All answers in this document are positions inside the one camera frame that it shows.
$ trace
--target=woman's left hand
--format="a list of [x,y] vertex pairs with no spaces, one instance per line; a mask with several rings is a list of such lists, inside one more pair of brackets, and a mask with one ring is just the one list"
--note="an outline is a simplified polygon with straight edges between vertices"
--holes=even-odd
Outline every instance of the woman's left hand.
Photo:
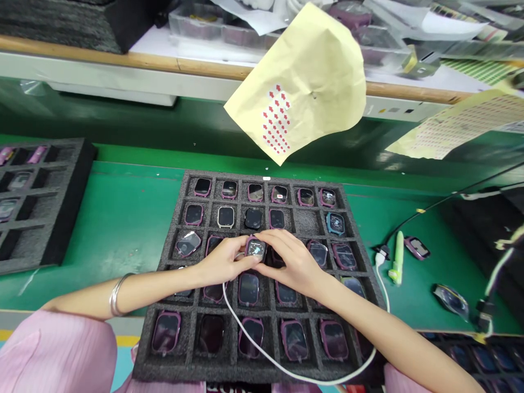
[[260,257],[254,255],[235,261],[237,254],[244,250],[248,237],[226,237],[211,254],[191,267],[201,278],[202,287],[230,281],[261,262]]

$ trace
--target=wooden shelf edge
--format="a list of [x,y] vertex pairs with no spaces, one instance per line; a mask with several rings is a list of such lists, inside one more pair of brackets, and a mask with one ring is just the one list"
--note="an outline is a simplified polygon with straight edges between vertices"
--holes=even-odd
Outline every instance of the wooden shelf edge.
[[[253,69],[239,65],[148,55],[145,53],[116,55],[114,53],[99,52],[91,49],[46,43],[26,38],[9,37],[6,35],[0,35],[0,51],[234,80],[244,80]],[[367,83],[367,94],[376,97],[438,104],[456,104],[471,96],[470,93],[464,92],[377,82]]]

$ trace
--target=hand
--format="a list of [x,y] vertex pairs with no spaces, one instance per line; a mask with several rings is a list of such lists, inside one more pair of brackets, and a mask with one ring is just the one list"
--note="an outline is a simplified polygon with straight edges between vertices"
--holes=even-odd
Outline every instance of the hand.
[[318,266],[306,246],[285,229],[265,230],[255,236],[275,249],[285,267],[259,264],[252,269],[318,301],[333,277]]
[[254,255],[235,261],[236,255],[244,251],[247,238],[248,236],[226,237],[211,254],[198,265],[192,266],[202,279],[202,287],[230,281],[261,261],[260,257]]

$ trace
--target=pink shirt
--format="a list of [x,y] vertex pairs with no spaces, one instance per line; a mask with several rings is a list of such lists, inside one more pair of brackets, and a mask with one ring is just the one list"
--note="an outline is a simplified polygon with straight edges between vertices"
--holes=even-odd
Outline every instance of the pink shirt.
[[[116,366],[116,338],[105,322],[78,315],[36,311],[0,349],[2,393],[109,392]],[[385,368],[388,393],[428,392]],[[131,375],[118,393],[202,393],[203,382],[145,383]],[[320,392],[316,385],[273,385],[273,392]]]

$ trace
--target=green pen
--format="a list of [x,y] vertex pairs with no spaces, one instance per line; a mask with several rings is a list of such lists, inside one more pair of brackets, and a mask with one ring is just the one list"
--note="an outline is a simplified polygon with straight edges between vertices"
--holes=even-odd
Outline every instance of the green pen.
[[404,265],[404,234],[402,231],[397,233],[397,241],[395,243],[395,260],[393,261],[393,269],[388,271],[388,276],[397,285],[402,285],[402,266]]

